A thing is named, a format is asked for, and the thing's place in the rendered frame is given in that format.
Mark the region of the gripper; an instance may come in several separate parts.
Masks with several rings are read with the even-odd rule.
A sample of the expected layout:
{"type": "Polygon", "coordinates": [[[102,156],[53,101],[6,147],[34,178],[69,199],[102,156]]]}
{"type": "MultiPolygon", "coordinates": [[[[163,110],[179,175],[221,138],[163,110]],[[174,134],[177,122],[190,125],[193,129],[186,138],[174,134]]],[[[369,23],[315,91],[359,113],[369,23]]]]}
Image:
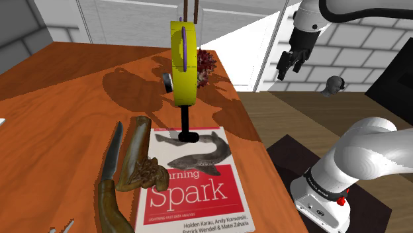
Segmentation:
{"type": "MultiPolygon", "coordinates": [[[[289,44],[290,51],[297,53],[297,57],[293,62],[293,71],[298,73],[303,63],[309,59],[312,49],[320,35],[320,32],[305,32],[294,27],[289,44]]],[[[278,75],[277,79],[283,81],[288,69],[291,67],[291,52],[284,51],[277,63],[278,75]]]]}

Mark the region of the dark red spiky thing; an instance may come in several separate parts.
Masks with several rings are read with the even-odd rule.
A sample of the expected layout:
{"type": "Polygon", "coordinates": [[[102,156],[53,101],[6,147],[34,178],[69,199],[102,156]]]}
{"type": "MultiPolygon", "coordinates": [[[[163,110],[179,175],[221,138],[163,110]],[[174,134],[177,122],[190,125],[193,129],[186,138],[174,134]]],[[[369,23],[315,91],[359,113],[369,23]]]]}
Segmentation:
{"type": "Polygon", "coordinates": [[[204,87],[208,83],[208,76],[216,68],[216,60],[211,53],[206,50],[199,50],[197,53],[197,87],[204,87]]]}

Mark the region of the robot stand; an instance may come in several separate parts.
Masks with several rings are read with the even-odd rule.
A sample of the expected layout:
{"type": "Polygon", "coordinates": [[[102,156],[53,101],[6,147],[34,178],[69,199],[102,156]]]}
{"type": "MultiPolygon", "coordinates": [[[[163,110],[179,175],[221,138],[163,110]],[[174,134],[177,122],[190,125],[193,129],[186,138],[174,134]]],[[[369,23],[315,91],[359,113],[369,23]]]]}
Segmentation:
{"type": "MultiPolygon", "coordinates": [[[[320,158],[288,134],[268,147],[269,154],[286,189],[320,158]]],[[[346,233],[385,233],[392,209],[353,184],[346,199],[351,207],[346,233]]]]}

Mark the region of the black flat slab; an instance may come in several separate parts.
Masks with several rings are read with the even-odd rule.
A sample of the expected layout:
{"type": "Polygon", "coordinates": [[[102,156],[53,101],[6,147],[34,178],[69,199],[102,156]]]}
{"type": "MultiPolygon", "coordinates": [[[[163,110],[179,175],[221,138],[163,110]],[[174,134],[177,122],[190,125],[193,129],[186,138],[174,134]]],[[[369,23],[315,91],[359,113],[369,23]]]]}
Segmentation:
{"type": "Polygon", "coordinates": [[[365,95],[413,126],[413,37],[365,95]]]}

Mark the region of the yellow disc on black stand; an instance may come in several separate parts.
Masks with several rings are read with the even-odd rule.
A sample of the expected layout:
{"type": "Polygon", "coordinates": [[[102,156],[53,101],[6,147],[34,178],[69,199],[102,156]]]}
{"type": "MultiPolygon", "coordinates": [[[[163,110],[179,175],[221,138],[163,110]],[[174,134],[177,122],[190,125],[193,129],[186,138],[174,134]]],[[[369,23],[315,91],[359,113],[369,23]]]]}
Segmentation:
{"type": "Polygon", "coordinates": [[[181,109],[180,142],[195,143],[199,135],[189,130],[189,107],[197,98],[197,40],[192,22],[172,21],[171,64],[173,99],[181,109]]]}

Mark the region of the small black white round thing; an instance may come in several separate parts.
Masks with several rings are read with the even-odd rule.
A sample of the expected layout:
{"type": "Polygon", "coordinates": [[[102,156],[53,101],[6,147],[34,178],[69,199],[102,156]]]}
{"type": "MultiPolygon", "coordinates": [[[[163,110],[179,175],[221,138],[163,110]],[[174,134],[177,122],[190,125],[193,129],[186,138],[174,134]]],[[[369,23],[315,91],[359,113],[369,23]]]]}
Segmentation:
{"type": "Polygon", "coordinates": [[[163,83],[165,85],[166,93],[173,92],[173,80],[171,78],[171,74],[170,73],[163,73],[162,78],[163,78],[163,83]]]}

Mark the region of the white red book with shark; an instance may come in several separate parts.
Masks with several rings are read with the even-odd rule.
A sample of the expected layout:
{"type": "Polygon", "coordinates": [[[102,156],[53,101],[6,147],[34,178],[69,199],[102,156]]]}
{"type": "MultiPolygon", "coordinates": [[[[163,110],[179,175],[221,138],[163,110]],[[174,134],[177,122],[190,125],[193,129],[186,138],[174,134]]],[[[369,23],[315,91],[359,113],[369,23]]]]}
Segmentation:
{"type": "Polygon", "coordinates": [[[180,131],[151,131],[148,155],[168,171],[169,187],[140,190],[135,233],[255,231],[224,128],[193,128],[196,143],[180,142],[180,131]]]}

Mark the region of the brown carved knife sheath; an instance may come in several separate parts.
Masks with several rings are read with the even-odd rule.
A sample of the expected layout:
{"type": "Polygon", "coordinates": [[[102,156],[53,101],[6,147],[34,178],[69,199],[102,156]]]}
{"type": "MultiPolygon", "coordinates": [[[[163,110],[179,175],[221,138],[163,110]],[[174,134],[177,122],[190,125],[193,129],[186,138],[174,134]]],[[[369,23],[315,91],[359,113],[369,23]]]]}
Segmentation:
{"type": "Polygon", "coordinates": [[[156,186],[157,191],[169,187],[169,173],[158,164],[157,158],[148,157],[152,121],[146,116],[136,117],[136,128],[125,155],[117,191],[131,191],[139,187],[156,186]]]}

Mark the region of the orange wooden table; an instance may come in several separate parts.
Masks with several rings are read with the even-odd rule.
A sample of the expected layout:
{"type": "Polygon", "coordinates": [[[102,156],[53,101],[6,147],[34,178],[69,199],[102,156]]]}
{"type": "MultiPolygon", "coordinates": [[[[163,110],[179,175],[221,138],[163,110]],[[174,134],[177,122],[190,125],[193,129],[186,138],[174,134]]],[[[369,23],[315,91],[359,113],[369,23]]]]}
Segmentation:
{"type": "MultiPolygon", "coordinates": [[[[0,233],[101,233],[96,192],[116,128],[138,115],[178,127],[166,93],[167,48],[55,42],[0,75],[0,233]]],[[[255,233],[307,233],[225,69],[189,110],[192,127],[224,127],[255,233]]]]}

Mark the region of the silver metal utensil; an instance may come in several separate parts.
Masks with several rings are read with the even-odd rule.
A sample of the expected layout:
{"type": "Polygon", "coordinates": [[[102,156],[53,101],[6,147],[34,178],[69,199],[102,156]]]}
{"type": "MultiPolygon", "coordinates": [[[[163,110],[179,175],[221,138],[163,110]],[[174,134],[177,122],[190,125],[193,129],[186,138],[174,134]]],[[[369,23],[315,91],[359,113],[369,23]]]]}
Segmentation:
{"type": "Polygon", "coordinates": [[[56,229],[55,227],[51,227],[48,233],[68,233],[74,222],[75,220],[71,219],[63,228],[56,229]]]}

